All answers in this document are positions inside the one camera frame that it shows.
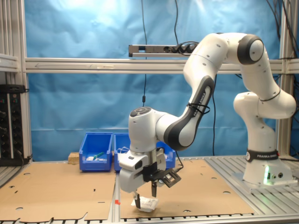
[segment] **blue plastic bin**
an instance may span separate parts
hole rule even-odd
[[[119,172],[121,170],[120,162],[117,156],[117,149],[127,147],[130,148],[130,138],[128,133],[115,133],[114,134],[114,169]],[[164,142],[157,142],[157,147],[163,147],[164,153],[167,156],[166,169],[174,168],[176,165],[176,152],[166,145]]]
[[[82,171],[109,171],[112,163],[111,143],[113,133],[86,133],[79,150]],[[100,161],[86,161],[89,156],[103,152]]]

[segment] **cardboard sheet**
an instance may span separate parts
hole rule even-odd
[[[226,182],[204,161],[183,161],[182,180],[173,187],[157,188],[159,203],[151,213],[131,206],[133,195],[121,191],[121,218],[232,215],[254,213]],[[151,196],[150,182],[137,190]]]
[[[115,172],[82,173],[79,165],[34,163],[0,189],[0,220],[107,219]]]

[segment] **blue curtain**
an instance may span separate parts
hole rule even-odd
[[[25,0],[28,57],[128,58],[128,45],[145,44],[140,0]],[[176,44],[174,0],[144,0],[148,44]],[[209,33],[260,36],[270,59],[279,41],[272,12],[261,0],[178,0],[178,41]],[[144,74],[29,74],[33,158],[66,160],[86,132],[128,131],[128,115],[142,106]],[[216,155],[245,154],[247,130],[233,109],[247,91],[235,75],[219,75]],[[146,105],[179,116],[191,95],[183,75],[147,76]],[[212,155],[214,110],[202,119],[181,156]],[[274,120],[268,125],[275,127]]]

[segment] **metal grating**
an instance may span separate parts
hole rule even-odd
[[[20,167],[0,167],[0,187],[5,184],[10,178],[12,178]]]
[[[220,174],[228,185],[238,193],[255,211],[253,214],[234,214],[218,216],[193,216],[193,217],[160,217],[160,218],[136,218],[117,219],[115,221],[131,223],[158,223],[158,222],[211,222],[231,223],[231,222],[269,222],[288,223],[299,222],[299,187],[262,189],[250,194],[243,189],[239,183],[233,179],[234,173],[243,173],[246,167],[245,156],[222,156],[222,157],[190,157],[182,160],[204,159],[218,174]],[[293,172],[298,171],[299,164],[286,161]]]

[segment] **wooden block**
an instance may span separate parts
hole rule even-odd
[[[79,153],[71,153],[69,155],[68,164],[79,164]]]

